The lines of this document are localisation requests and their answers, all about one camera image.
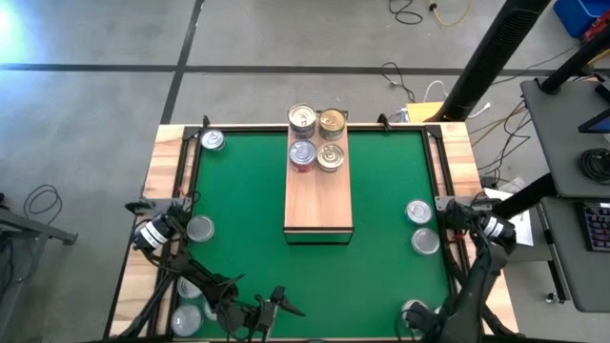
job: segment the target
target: black cable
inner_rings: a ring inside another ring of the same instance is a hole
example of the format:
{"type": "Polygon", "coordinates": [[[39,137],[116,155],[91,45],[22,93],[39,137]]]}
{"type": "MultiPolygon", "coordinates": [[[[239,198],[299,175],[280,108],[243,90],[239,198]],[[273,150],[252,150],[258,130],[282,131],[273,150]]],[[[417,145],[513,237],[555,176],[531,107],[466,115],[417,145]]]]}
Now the black cable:
{"type": "MultiPolygon", "coordinates": [[[[396,335],[396,339],[398,339],[398,342],[402,341],[402,336],[400,335],[400,324],[402,324],[402,321],[403,321],[402,315],[406,314],[408,312],[417,313],[411,309],[402,310],[398,313],[398,316],[396,317],[396,320],[394,321],[394,334],[396,335]]],[[[409,329],[409,333],[411,334],[411,340],[413,340],[414,342],[417,342],[415,334],[413,333],[413,329],[411,328],[411,326],[409,326],[408,323],[407,323],[407,329],[409,329]]]]}
{"type": "Polygon", "coordinates": [[[24,201],[24,203],[23,203],[23,213],[26,216],[26,218],[30,219],[31,214],[38,215],[38,214],[48,212],[57,203],[59,204],[59,207],[57,208],[57,212],[47,222],[47,225],[50,225],[53,222],[53,220],[55,220],[57,215],[59,215],[59,213],[61,212],[61,210],[64,206],[64,202],[61,200],[61,196],[59,196],[59,192],[57,191],[57,188],[55,188],[54,185],[49,185],[49,184],[41,185],[41,186],[38,186],[35,190],[33,190],[28,195],[28,197],[26,197],[26,201],[24,201]],[[36,211],[33,210],[32,205],[34,204],[36,199],[38,199],[42,194],[45,194],[45,193],[51,193],[51,194],[55,195],[55,199],[53,200],[53,202],[42,210],[36,210],[36,211]]]}
{"type": "Polygon", "coordinates": [[[419,23],[421,23],[423,21],[423,17],[413,11],[407,10],[407,8],[409,6],[411,6],[411,4],[413,4],[413,0],[406,0],[406,5],[401,7],[400,10],[392,10],[392,3],[395,2],[396,0],[388,0],[388,10],[390,10],[390,13],[394,15],[394,19],[396,19],[398,21],[398,23],[400,24],[404,24],[404,25],[417,25],[419,23]],[[403,14],[403,16],[406,15],[410,15],[415,17],[415,21],[404,21],[402,19],[400,19],[400,15],[403,14]]]}
{"type": "Polygon", "coordinates": [[[412,103],[416,102],[416,95],[413,93],[413,91],[409,90],[405,85],[404,85],[404,78],[402,76],[402,73],[400,72],[400,68],[398,67],[398,65],[394,62],[386,62],[384,64],[381,65],[382,68],[385,68],[386,66],[393,66],[396,69],[396,73],[398,74],[398,77],[400,78],[400,83],[394,81],[393,79],[391,79],[390,77],[388,77],[386,74],[382,73],[381,76],[383,76],[386,80],[390,81],[390,83],[394,86],[399,86],[402,89],[404,89],[404,91],[407,92],[407,96],[409,97],[409,101],[411,101],[412,103]]]}
{"type": "Polygon", "coordinates": [[[535,67],[538,67],[538,66],[541,66],[541,65],[543,65],[543,64],[545,64],[545,63],[551,62],[551,61],[553,61],[553,60],[554,60],[554,59],[556,59],[556,58],[560,58],[560,57],[562,57],[564,54],[566,54],[566,53],[570,52],[571,50],[573,50],[573,49],[575,49],[575,48],[576,48],[576,47],[572,47],[572,48],[570,48],[570,49],[568,49],[568,50],[566,50],[566,51],[563,51],[563,52],[561,52],[561,53],[559,53],[559,54],[557,54],[557,55],[555,55],[555,56],[553,56],[553,57],[551,57],[551,58],[549,58],[549,59],[546,59],[546,60],[544,60],[544,61],[542,61],[542,62],[538,62],[537,64],[533,64],[533,65],[531,65],[531,66],[529,66],[529,67],[525,68],[525,69],[524,69],[522,72],[518,73],[518,74],[517,74],[517,75],[515,75],[515,76],[511,76],[511,77],[509,77],[509,78],[505,78],[505,79],[502,79],[502,80],[498,80],[498,81],[496,81],[496,82],[492,83],[492,86],[495,86],[495,85],[498,85],[498,84],[501,84],[501,83],[504,83],[504,82],[508,82],[508,81],[514,80],[514,79],[516,79],[516,78],[518,78],[518,77],[522,76],[523,74],[525,74],[525,73],[526,73],[528,70],[530,70],[530,69],[532,69],[532,68],[535,68],[535,67]]]}
{"type": "Polygon", "coordinates": [[[2,289],[0,290],[0,304],[2,304],[2,299],[4,298],[5,293],[7,292],[7,290],[9,289],[11,283],[12,283],[12,277],[13,277],[13,273],[14,273],[14,263],[13,263],[13,245],[12,245],[12,239],[9,237],[9,239],[7,240],[7,243],[5,243],[5,245],[2,248],[1,252],[4,252],[5,249],[9,249],[9,277],[7,279],[7,282],[2,286],[2,289]]]}
{"type": "Polygon", "coordinates": [[[579,158],[580,171],[600,185],[610,185],[610,151],[597,148],[585,151],[579,158]]]}

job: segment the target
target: food can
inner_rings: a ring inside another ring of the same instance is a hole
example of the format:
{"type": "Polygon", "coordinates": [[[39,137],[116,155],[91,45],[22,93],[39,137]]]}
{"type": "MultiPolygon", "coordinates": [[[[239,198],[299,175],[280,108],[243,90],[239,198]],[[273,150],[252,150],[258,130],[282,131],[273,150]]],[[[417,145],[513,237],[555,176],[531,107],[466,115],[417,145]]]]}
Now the food can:
{"type": "Polygon", "coordinates": [[[195,242],[207,242],[214,236],[214,222],[205,215],[193,217],[187,224],[187,235],[195,242]]]}
{"type": "Polygon", "coordinates": [[[290,164],[297,172],[309,172],[315,167],[315,145],[308,140],[297,140],[288,149],[290,164]]]}
{"type": "Polygon", "coordinates": [[[344,156],[337,144],[325,144],[317,150],[317,165],[325,172],[336,172],[343,164],[344,156]]]}
{"type": "Polygon", "coordinates": [[[307,104],[296,104],[288,110],[290,128],[296,139],[308,139],[314,136],[317,115],[313,107],[307,104]]]}
{"type": "Polygon", "coordinates": [[[320,136],[326,140],[337,140],[345,129],[345,114],[337,109],[327,109],[320,114],[320,136]]]}
{"type": "Polygon", "coordinates": [[[419,199],[413,200],[407,204],[405,213],[409,220],[418,225],[426,224],[432,219],[432,209],[430,209],[430,205],[419,199]]]}
{"type": "Polygon", "coordinates": [[[225,135],[219,130],[207,130],[201,136],[201,145],[211,151],[221,151],[225,147],[225,135]]]}
{"type": "Polygon", "coordinates": [[[413,304],[415,303],[419,303],[419,305],[423,306],[424,308],[428,309],[428,305],[424,304],[423,301],[421,300],[417,300],[417,299],[411,299],[411,300],[407,300],[405,301],[404,305],[402,305],[402,309],[401,309],[401,314],[402,314],[402,320],[407,320],[407,312],[411,309],[411,307],[413,306],[413,304]]]}
{"type": "Polygon", "coordinates": [[[201,311],[195,305],[182,305],[172,314],[172,330],[179,336],[196,333],[203,324],[201,311]]]}
{"type": "Polygon", "coordinates": [[[178,278],[178,294],[185,299],[195,299],[201,295],[201,290],[193,284],[193,282],[186,279],[184,276],[178,278]]]}
{"type": "Polygon", "coordinates": [[[417,229],[411,237],[411,245],[421,255],[429,255],[438,251],[440,240],[438,235],[428,228],[417,229]]]}

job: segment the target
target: gray floor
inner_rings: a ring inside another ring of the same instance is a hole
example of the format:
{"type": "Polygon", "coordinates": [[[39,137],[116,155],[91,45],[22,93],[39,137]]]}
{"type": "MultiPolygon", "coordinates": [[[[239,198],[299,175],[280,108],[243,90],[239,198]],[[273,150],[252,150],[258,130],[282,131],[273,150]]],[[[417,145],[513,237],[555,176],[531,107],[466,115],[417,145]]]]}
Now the gray floor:
{"type": "MultiPolygon", "coordinates": [[[[397,23],[384,0],[208,0],[200,16],[191,65],[462,68],[503,2],[481,1],[460,25],[442,28],[427,2],[412,10],[418,26],[397,23]]],[[[0,62],[175,64],[194,0],[10,0],[0,3],[10,26],[0,30],[0,62]]],[[[466,1],[443,3],[446,20],[466,1]]],[[[525,69],[577,42],[548,9],[506,68],[525,69]]],[[[569,54],[540,69],[551,69],[569,54]]],[[[139,193],[171,73],[0,71],[0,190],[20,212],[37,185],[52,183],[64,199],[55,224],[78,232],[71,248],[48,245],[19,318],[19,340],[45,342],[100,338],[127,244],[132,217],[123,204],[139,193]]],[[[454,76],[405,76],[421,101],[427,86],[454,76]]],[[[467,122],[470,131],[507,115],[520,101],[518,78],[492,87],[478,107],[490,110],[467,122]]],[[[442,100],[435,85],[427,100],[442,100]]],[[[372,121],[403,107],[403,90],[379,75],[187,74],[172,123],[269,123],[284,120],[295,102],[340,107],[352,120],[372,121]]],[[[514,128],[520,117],[509,123],[514,128]]],[[[502,178],[531,182],[547,172],[532,135],[504,160],[502,178]]],[[[481,132],[473,134],[471,141],[481,132]]],[[[495,130],[474,147],[483,166],[506,139],[495,130]]],[[[608,341],[610,318],[582,314],[570,305],[547,305],[551,291],[544,265],[506,269],[521,330],[534,337],[608,341]]]]}

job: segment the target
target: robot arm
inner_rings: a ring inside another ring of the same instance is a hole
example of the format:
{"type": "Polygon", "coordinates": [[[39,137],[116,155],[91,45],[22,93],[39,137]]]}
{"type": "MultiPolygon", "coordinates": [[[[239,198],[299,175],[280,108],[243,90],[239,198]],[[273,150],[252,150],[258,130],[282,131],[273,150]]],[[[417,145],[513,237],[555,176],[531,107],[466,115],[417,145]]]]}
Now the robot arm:
{"type": "Polygon", "coordinates": [[[456,299],[445,301],[439,314],[416,303],[406,319],[411,327],[425,333],[422,342],[478,343],[485,300],[517,245],[515,228],[491,212],[477,212],[455,200],[438,215],[445,226],[470,233],[477,246],[477,259],[468,277],[460,281],[462,289],[456,299]]]}

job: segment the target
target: wooden table frame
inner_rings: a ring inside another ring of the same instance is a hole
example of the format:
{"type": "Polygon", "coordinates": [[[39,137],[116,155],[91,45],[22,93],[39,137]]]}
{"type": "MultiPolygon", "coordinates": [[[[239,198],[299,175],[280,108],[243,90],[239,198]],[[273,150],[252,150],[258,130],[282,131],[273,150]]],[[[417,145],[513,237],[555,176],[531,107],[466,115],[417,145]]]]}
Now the wooden table frame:
{"type": "MultiPolygon", "coordinates": [[[[230,132],[282,132],[287,125],[210,125],[210,128],[230,132]]],[[[478,173],[468,133],[463,123],[392,124],[396,131],[419,131],[422,133],[426,162],[430,179],[436,180],[431,187],[434,195],[475,195],[480,192],[478,173]]],[[[179,197],[183,190],[193,193],[198,176],[201,146],[196,138],[201,126],[166,125],[157,132],[152,160],[146,177],[143,195],[153,198],[179,197]]],[[[349,124],[348,131],[383,131],[381,124],[349,124]]],[[[466,240],[452,244],[454,258],[463,265],[475,257],[474,244],[466,240]]],[[[124,272],[122,272],[105,337],[122,332],[140,311],[158,283],[158,269],[149,265],[139,253],[128,249],[124,272]]],[[[457,292],[456,281],[448,273],[451,294],[457,292]]],[[[146,330],[148,336],[161,334],[172,339],[169,313],[177,306],[178,297],[173,289],[168,290],[160,305],[154,323],[146,330]]],[[[501,276],[487,301],[503,324],[516,331],[517,322],[512,311],[506,283],[501,276]]]]}

